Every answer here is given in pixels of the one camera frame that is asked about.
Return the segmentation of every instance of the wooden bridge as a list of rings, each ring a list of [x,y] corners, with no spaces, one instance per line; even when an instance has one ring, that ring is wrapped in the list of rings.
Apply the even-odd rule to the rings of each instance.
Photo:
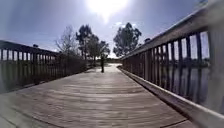
[[[1,127],[196,128],[116,65],[105,71],[91,69],[1,95]]]
[[[0,127],[223,128],[223,14],[223,0],[208,4],[105,73],[83,72],[85,63],[61,53],[0,41],[0,85],[45,82],[1,94]]]

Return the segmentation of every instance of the wooden boardwalk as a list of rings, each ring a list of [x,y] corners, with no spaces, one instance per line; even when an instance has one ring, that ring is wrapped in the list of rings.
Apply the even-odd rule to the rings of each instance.
[[[0,96],[1,128],[196,128],[115,65]]]

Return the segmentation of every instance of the vegetation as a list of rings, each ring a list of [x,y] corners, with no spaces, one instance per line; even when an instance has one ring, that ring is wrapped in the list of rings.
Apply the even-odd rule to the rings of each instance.
[[[138,46],[138,40],[142,33],[127,23],[124,28],[119,28],[114,37],[115,48],[113,52],[117,57],[127,55]]]
[[[204,6],[208,3],[208,0],[199,0],[199,6]]]
[[[58,50],[68,56],[79,56],[72,26],[67,26],[61,38],[56,40]]]
[[[121,63],[120,59],[116,59],[116,58],[107,58],[106,59],[107,63]]]
[[[92,30],[89,25],[82,25],[79,32],[76,32],[76,40],[79,41],[79,50],[82,57],[87,59],[87,41],[92,38]]]
[[[61,38],[56,40],[56,45],[66,55],[79,56],[84,58],[86,62],[87,57],[89,57],[89,59],[93,60],[94,65],[96,65],[97,57],[102,55],[107,57],[110,54],[109,44],[105,41],[100,41],[89,25],[82,25],[76,33],[74,33],[71,26],[66,27]]]

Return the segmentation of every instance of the sunlight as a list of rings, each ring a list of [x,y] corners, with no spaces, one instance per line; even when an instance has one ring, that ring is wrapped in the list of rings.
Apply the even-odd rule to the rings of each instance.
[[[108,23],[111,15],[126,7],[128,0],[87,0],[91,12],[101,16]]]

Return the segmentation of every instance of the person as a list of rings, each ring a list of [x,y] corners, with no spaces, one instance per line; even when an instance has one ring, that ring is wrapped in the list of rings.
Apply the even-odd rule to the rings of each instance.
[[[104,73],[104,56],[101,54],[101,73]]]

